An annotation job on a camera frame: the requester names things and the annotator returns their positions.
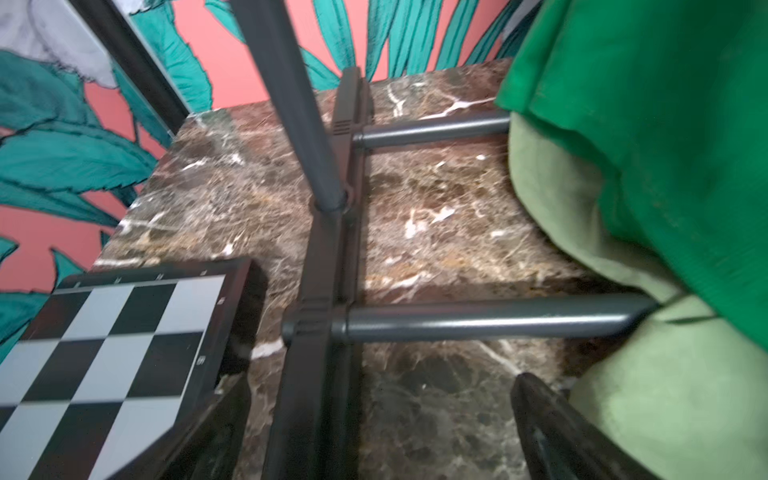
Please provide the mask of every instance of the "marble table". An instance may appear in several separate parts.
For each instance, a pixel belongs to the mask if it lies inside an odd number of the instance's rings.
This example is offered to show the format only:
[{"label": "marble table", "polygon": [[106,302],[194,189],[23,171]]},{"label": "marble table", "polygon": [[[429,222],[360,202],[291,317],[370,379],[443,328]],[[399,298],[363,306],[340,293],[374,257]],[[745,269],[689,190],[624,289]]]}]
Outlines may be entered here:
[{"label": "marble table", "polygon": [[[493,108],[509,61],[372,86],[374,123]],[[317,95],[330,121],[335,92]],[[490,300],[621,288],[559,252],[515,197],[506,137],[369,155],[365,303]],[[251,256],[270,287],[249,370],[234,478],[260,478],[310,228],[309,189],[269,102],[195,114],[94,268]],[[567,389],[616,341],[509,339],[366,345],[360,478],[527,478],[509,392],[530,371]]]}]

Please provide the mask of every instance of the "chess board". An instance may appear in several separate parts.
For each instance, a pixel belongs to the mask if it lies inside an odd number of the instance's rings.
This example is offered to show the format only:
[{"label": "chess board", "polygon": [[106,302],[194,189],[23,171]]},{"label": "chess board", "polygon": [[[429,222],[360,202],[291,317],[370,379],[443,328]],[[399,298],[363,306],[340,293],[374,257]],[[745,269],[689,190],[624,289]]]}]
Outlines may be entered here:
[{"label": "chess board", "polygon": [[0,363],[0,478],[109,478],[188,414],[247,264],[67,278]]}]

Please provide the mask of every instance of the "black square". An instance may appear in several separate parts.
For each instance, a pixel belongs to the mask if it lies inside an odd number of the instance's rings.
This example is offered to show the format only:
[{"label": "black square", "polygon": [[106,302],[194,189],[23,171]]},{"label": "black square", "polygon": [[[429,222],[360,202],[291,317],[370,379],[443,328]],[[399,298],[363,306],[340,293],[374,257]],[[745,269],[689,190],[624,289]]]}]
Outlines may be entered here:
[{"label": "black square", "polygon": [[35,377],[22,401],[71,399],[103,341],[96,339],[60,342]]},{"label": "black square", "polygon": [[12,407],[0,407],[0,431],[5,426],[5,423],[13,415],[13,411],[16,410],[15,406]]},{"label": "black square", "polygon": [[156,335],[141,361],[128,397],[181,395],[202,335],[202,332]]},{"label": "black square", "polygon": [[22,340],[60,339],[91,292],[51,295],[22,335]]},{"label": "black square", "polygon": [[175,288],[176,283],[136,286],[109,334],[154,332]]},{"label": "black square", "polygon": [[70,405],[29,478],[88,478],[121,402]]}]

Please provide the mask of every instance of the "dark gray metal frame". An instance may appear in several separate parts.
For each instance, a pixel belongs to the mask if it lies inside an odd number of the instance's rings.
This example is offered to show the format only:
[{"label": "dark gray metal frame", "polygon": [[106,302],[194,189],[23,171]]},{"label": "dark gray metal frame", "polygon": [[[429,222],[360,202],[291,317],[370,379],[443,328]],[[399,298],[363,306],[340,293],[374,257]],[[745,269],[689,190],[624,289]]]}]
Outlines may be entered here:
[{"label": "dark gray metal frame", "polygon": [[368,84],[348,68],[327,134],[283,0],[230,0],[314,194],[299,297],[283,317],[289,348],[263,478],[356,477],[364,342],[579,337],[619,333],[653,308],[642,295],[358,306],[367,148],[499,134],[506,112],[370,125]]}]

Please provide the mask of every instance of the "white square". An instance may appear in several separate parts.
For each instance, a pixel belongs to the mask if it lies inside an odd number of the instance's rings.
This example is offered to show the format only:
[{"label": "white square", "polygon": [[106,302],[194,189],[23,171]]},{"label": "white square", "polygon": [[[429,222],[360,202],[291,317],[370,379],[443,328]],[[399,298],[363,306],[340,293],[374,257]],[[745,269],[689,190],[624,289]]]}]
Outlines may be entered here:
[{"label": "white square", "polygon": [[69,402],[19,405],[0,432],[0,478],[26,480],[56,431]]},{"label": "white square", "polygon": [[17,342],[0,363],[0,406],[16,405],[29,390],[58,339]]},{"label": "white square", "polygon": [[151,341],[151,333],[113,335],[104,339],[72,402],[123,400]]},{"label": "white square", "polygon": [[223,282],[224,275],[180,280],[155,333],[204,332]]},{"label": "white square", "polygon": [[88,480],[103,480],[127,465],[176,421],[181,397],[127,399],[114,419]]},{"label": "white square", "polygon": [[94,288],[62,339],[100,339],[109,335],[133,289],[133,285]]}]

